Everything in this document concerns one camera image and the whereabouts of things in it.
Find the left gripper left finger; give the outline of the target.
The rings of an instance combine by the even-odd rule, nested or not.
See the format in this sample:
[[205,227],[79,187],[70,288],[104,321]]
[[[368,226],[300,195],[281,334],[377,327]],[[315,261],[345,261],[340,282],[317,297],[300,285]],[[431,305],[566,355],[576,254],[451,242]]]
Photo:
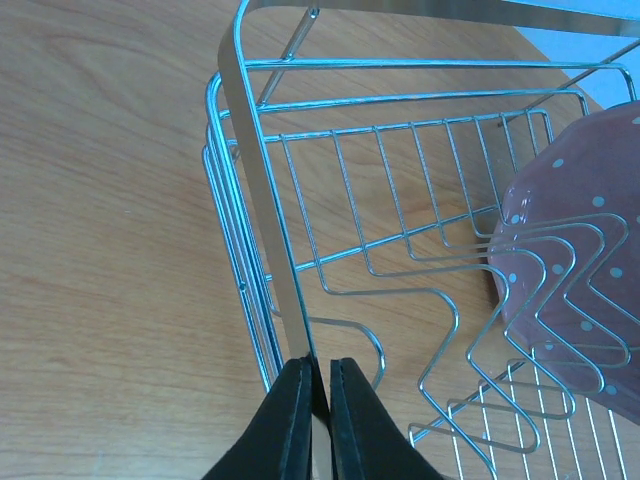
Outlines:
[[204,475],[206,479],[310,479],[312,421],[329,427],[329,406],[317,362],[288,360],[249,425]]

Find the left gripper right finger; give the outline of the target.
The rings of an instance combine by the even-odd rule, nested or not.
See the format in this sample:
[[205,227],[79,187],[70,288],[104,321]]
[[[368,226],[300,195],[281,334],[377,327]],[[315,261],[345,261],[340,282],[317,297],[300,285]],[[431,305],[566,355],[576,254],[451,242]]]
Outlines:
[[438,479],[364,376],[357,362],[331,362],[330,408],[336,479]]

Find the chrome wire dish rack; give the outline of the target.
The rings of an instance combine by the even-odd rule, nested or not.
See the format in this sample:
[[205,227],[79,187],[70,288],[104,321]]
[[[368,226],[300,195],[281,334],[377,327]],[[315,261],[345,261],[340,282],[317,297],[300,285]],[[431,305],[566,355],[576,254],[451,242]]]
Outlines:
[[329,406],[352,358],[438,479],[635,479],[639,419],[514,339],[488,262],[518,171],[639,85],[599,62],[491,58],[519,28],[639,35],[637,14],[535,1],[243,1],[205,97],[202,159],[266,394],[310,355]]

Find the pink polka dot plate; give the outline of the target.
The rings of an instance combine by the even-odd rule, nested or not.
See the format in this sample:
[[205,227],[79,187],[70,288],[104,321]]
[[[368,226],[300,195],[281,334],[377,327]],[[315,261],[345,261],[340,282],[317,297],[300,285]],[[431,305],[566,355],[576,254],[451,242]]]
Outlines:
[[571,392],[639,419],[639,105],[567,126],[502,200],[488,262],[509,337]]

